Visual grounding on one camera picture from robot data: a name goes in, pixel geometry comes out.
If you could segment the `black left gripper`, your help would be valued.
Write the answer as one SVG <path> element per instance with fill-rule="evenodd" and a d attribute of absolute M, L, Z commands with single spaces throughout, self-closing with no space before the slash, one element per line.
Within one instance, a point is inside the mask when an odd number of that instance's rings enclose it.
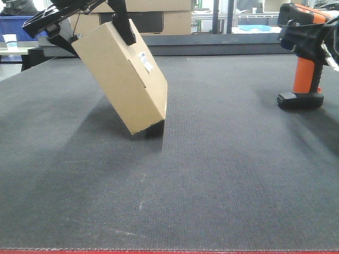
<path fill-rule="evenodd" d="M 78 58 L 79 55 L 72 46 L 76 38 L 73 35 L 63 36 L 59 34 L 60 24 L 79 11 L 85 14 L 90 13 L 104 1 L 64 0 L 51 2 L 52 4 L 43 11 L 25 21 L 22 28 L 31 38 L 35 38 L 39 33 L 45 31 L 48 35 L 47 40 L 51 44 L 65 49 Z M 124 0 L 109 0 L 108 5 L 113 10 L 112 23 L 119 35 L 126 45 L 135 44 L 136 36 L 129 22 L 126 2 Z"/>

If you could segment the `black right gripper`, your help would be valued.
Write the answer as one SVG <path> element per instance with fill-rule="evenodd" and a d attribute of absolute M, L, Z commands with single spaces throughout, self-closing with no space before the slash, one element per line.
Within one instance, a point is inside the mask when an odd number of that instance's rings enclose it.
<path fill-rule="evenodd" d="M 299 26 L 290 23 L 282 27 L 279 39 L 283 48 L 298 57 L 338 71 L 338 20 Z"/>

